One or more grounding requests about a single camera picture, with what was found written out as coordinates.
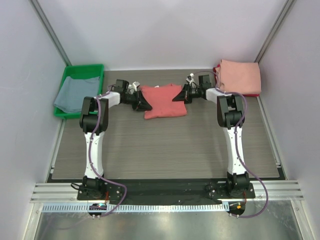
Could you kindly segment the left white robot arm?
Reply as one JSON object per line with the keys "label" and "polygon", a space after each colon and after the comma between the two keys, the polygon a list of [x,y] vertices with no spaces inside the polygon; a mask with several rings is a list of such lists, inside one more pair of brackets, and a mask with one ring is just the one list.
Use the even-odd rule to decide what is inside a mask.
{"label": "left white robot arm", "polygon": [[106,93],[83,100],[79,126],[86,143],[86,167],[82,184],[77,188],[78,200],[101,200],[114,193],[119,200],[127,193],[127,187],[104,177],[102,164],[103,139],[109,125],[109,109],[128,104],[136,111],[150,111],[151,105],[139,90],[140,83],[118,79]]}

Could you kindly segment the coral red t shirt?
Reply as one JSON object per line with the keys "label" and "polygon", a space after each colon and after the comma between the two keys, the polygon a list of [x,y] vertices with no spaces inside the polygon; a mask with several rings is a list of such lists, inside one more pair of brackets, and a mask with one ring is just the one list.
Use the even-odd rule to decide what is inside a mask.
{"label": "coral red t shirt", "polygon": [[152,110],[144,112],[144,119],[183,117],[187,114],[187,109],[183,101],[173,101],[173,99],[182,91],[181,85],[173,83],[163,86],[141,87],[141,92]]}

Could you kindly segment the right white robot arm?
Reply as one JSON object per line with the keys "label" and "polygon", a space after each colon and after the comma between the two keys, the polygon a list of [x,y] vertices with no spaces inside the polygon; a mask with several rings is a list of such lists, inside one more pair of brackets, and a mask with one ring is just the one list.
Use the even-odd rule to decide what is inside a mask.
{"label": "right white robot arm", "polygon": [[247,109],[246,99],[237,92],[223,91],[212,86],[209,75],[200,75],[198,83],[194,74],[186,77],[186,84],[173,99],[174,102],[192,103],[193,99],[203,98],[216,104],[217,122],[222,128],[228,156],[225,194],[231,198],[246,196],[250,189],[250,178],[243,160],[242,126]]}

